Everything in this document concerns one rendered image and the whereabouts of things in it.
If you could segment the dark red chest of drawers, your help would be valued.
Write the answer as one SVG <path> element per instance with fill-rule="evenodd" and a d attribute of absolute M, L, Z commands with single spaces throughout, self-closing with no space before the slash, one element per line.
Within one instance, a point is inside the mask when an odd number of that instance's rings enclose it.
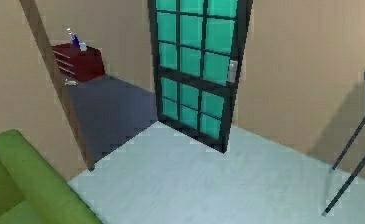
<path fill-rule="evenodd" d="M 88 82 L 105 75 L 101 52 L 93 47 L 81 51 L 70 43 L 52 47 L 60 71 L 80 82 Z"/>

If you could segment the black door with green panes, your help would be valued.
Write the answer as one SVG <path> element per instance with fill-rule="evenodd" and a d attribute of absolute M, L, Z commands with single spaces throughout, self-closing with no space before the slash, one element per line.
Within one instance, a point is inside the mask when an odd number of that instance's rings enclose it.
<path fill-rule="evenodd" d="M 221 152 L 254 0 L 147 0 L 158 120 Z M 238 62 L 228 81 L 229 61 Z"/>

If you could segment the green sofa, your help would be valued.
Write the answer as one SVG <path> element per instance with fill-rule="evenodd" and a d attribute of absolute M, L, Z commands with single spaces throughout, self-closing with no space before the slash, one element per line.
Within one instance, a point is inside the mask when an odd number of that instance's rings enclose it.
<path fill-rule="evenodd" d="M 103 224 L 18 130 L 0 133 L 0 162 L 43 224 Z"/>

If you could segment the blue spray bottle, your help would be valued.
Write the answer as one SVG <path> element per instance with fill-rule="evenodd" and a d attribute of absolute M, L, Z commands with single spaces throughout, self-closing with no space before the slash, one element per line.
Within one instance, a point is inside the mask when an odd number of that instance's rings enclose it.
<path fill-rule="evenodd" d="M 71 40 L 71 43 L 78 47 L 79 46 L 79 39 L 78 39 L 78 36 L 72 32 L 72 30 L 70 28 L 67 29 L 68 31 L 68 34 L 70 36 L 70 40 Z"/>

